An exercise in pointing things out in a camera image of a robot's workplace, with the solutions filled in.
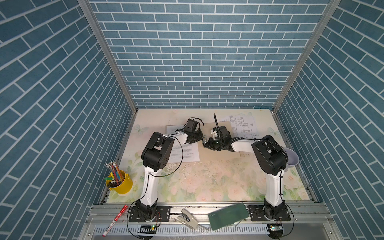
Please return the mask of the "diagram printed paper sheet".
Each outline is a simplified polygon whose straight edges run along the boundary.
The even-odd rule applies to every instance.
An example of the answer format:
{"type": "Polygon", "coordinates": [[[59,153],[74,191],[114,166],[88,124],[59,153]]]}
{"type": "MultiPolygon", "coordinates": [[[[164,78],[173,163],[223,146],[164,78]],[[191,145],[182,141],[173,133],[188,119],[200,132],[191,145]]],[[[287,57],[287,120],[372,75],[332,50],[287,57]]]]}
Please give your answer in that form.
{"type": "Polygon", "coordinates": [[[244,137],[246,139],[256,139],[259,137],[259,132],[253,116],[229,116],[229,122],[231,123],[235,137],[244,137]]]}

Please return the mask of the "text printed paper sheet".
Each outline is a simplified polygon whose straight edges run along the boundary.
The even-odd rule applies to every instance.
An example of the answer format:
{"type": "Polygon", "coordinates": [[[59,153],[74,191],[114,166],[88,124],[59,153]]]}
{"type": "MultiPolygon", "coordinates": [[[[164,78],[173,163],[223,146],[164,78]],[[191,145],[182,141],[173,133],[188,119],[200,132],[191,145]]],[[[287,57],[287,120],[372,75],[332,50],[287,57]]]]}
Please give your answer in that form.
{"type": "Polygon", "coordinates": [[[169,163],[180,163],[182,159],[182,153],[184,153],[183,162],[191,163],[191,162],[199,162],[200,155],[198,149],[198,143],[194,144],[183,144],[179,145],[178,141],[175,140],[174,146],[172,148],[172,152],[170,155],[169,163]]]}

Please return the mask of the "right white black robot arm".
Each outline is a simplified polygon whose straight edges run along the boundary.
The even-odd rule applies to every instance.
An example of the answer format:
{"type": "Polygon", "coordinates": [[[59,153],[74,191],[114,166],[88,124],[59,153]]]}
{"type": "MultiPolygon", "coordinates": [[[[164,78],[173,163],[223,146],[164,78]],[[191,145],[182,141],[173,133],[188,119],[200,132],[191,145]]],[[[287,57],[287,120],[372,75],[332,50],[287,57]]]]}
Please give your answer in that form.
{"type": "Polygon", "coordinates": [[[266,175],[264,216],[270,221],[291,219],[289,207],[283,198],[283,176],[289,160],[286,150],[275,139],[266,135],[260,139],[231,137],[226,127],[215,127],[211,137],[203,137],[203,146],[213,151],[253,153],[266,175]]]}

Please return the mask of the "metal folder clip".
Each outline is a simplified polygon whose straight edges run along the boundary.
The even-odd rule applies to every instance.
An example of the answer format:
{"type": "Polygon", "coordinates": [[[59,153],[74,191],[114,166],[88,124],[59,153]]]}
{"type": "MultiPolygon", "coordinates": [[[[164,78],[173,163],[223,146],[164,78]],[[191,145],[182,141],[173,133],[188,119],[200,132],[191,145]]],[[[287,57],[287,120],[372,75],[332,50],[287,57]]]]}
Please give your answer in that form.
{"type": "Polygon", "coordinates": [[[204,135],[204,137],[203,137],[203,146],[205,147],[205,145],[207,144],[207,136],[206,135],[204,135]]]}

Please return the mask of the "lavender ceramic cup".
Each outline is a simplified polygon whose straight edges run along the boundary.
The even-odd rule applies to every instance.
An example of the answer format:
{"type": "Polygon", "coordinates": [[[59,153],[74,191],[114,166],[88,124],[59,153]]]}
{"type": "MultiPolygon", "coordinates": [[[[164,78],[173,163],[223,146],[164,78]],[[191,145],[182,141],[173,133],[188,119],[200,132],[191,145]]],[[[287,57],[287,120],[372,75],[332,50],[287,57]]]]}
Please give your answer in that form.
{"type": "Polygon", "coordinates": [[[300,160],[298,154],[289,148],[285,148],[285,151],[288,156],[287,168],[293,168],[298,165],[300,160]]]}

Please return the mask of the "green notebook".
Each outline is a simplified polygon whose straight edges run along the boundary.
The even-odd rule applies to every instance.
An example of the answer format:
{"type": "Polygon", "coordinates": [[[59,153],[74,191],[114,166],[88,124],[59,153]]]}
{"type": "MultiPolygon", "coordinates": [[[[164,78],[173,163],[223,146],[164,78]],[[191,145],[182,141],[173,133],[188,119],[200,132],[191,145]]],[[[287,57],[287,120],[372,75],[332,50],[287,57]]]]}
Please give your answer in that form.
{"type": "Polygon", "coordinates": [[[244,203],[238,203],[208,214],[212,231],[243,221],[250,216],[244,203]]]}

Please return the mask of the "grey stapler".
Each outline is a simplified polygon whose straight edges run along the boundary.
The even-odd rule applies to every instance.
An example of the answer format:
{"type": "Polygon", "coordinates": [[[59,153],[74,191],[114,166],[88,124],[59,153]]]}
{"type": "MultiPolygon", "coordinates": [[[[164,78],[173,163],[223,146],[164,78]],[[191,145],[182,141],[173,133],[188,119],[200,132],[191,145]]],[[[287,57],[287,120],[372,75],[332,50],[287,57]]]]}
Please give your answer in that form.
{"type": "Polygon", "coordinates": [[[177,220],[191,229],[198,228],[197,219],[186,209],[181,210],[181,214],[177,216],[177,220]]]}

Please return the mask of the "coloured pencils bundle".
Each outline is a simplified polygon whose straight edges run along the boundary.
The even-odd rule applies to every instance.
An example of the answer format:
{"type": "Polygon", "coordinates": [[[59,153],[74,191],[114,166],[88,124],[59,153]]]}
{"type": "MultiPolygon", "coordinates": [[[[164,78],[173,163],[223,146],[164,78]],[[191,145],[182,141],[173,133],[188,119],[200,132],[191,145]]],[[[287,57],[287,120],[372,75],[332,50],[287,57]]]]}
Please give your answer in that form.
{"type": "Polygon", "coordinates": [[[117,183],[117,185],[120,185],[123,181],[123,175],[121,174],[117,163],[114,161],[111,161],[109,163],[106,163],[105,166],[110,170],[110,172],[113,175],[114,181],[117,183]]]}

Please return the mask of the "right controller board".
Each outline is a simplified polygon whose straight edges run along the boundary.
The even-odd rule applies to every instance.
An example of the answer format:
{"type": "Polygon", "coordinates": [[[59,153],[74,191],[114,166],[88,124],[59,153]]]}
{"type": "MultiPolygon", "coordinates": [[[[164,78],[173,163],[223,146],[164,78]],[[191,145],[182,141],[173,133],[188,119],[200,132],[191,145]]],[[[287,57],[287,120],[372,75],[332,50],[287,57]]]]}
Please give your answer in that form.
{"type": "Polygon", "coordinates": [[[271,239],[279,240],[283,236],[284,228],[282,225],[280,225],[280,224],[268,224],[267,228],[269,231],[268,236],[271,239]]]}

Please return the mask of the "controller board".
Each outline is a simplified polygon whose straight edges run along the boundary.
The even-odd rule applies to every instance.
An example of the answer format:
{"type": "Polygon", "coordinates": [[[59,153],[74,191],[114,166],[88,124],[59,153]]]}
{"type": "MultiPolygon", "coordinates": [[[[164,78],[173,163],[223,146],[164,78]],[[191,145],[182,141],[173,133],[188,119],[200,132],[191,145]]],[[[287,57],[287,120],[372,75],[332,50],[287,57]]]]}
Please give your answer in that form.
{"type": "Polygon", "coordinates": [[[151,240],[157,233],[157,227],[140,226],[138,228],[138,237],[141,240],[151,240]]]}
{"type": "Polygon", "coordinates": [[[282,225],[280,225],[280,224],[268,224],[267,228],[269,231],[268,236],[271,239],[279,240],[283,236],[284,228],[282,225]]]}

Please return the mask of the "left controller board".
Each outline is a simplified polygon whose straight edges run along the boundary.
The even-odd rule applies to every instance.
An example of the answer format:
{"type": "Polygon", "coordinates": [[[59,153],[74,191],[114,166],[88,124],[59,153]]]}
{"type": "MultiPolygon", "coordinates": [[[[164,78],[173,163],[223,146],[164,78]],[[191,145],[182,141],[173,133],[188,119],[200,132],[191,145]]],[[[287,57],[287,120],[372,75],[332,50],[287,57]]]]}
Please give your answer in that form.
{"type": "Polygon", "coordinates": [[[151,240],[157,233],[157,227],[140,226],[138,228],[138,237],[141,240],[151,240]]]}

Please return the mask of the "red white marker pen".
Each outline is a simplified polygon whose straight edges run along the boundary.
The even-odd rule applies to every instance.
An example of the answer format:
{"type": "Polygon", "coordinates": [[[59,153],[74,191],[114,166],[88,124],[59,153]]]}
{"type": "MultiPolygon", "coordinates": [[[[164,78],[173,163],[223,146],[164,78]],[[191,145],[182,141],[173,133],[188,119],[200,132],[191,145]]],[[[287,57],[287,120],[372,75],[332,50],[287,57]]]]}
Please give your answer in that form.
{"type": "Polygon", "coordinates": [[[103,232],[103,237],[106,237],[108,235],[108,233],[111,231],[111,229],[114,227],[114,225],[118,222],[119,218],[125,213],[127,209],[128,206],[124,205],[120,212],[117,214],[117,216],[114,218],[114,220],[111,222],[111,224],[108,226],[108,228],[103,232]]]}

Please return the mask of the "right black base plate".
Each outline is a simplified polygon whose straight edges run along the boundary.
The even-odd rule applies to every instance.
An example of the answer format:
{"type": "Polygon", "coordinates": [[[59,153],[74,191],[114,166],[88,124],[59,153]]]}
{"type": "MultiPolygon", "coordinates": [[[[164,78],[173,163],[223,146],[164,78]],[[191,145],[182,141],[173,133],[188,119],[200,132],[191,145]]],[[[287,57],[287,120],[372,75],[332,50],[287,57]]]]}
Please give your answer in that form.
{"type": "Polygon", "coordinates": [[[250,214],[250,218],[252,222],[262,222],[262,221],[269,221],[269,222],[289,222],[291,221],[291,215],[287,208],[287,206],[283,206],[283,210],[280,211],[275,217],[268,217],[267,213],[265,212],[265,206],[263,205],[248,205],[247,211],[250,214]]]}

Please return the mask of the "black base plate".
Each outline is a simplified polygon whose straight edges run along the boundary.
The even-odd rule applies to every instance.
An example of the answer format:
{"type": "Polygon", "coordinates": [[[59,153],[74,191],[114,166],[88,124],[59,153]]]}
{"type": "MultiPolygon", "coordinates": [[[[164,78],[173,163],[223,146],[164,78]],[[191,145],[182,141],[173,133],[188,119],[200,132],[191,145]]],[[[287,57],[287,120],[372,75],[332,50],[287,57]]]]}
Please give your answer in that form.
{"type": "Polygon", "coordinates": [[[280,211],[275,217],[268,217],[267,213],[265,212],[265,206],[263,205],[248,205],[247,211],[250,214],[250,218],[252,222],[262,222],[262,221],[269,221],[269,222],[289,222],[291,221],[291,215],[287,208],[287,206],[283,206],[283,210],[280,211]]]}
{"type": "Polygon", "coordinates": [[[155,222],[156,216],[160,215],[161,222],[167,223],[170,221],[171,207],[170,206],[157,206],[154,210],[155,216],[147,218],[136,206],[131,207],[129,222],[130,223],[144,223],[155,222]]]}

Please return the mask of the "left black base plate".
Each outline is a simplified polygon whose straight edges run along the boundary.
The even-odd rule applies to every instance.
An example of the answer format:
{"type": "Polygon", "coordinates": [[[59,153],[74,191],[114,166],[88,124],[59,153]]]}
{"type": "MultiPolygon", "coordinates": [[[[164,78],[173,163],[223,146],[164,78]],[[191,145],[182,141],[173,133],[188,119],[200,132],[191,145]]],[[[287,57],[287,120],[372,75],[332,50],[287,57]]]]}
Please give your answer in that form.
{"type": "Polygon", "coordinates": [[[154,210],[155,216],[147,218],[136,206],[131,207],[129,222],[130,223],[144,223],[155,222],[156,216],[160,215],[161,222],[167,223],[170,221],[171,207],[170,206],[157,206],[154,210]]]}

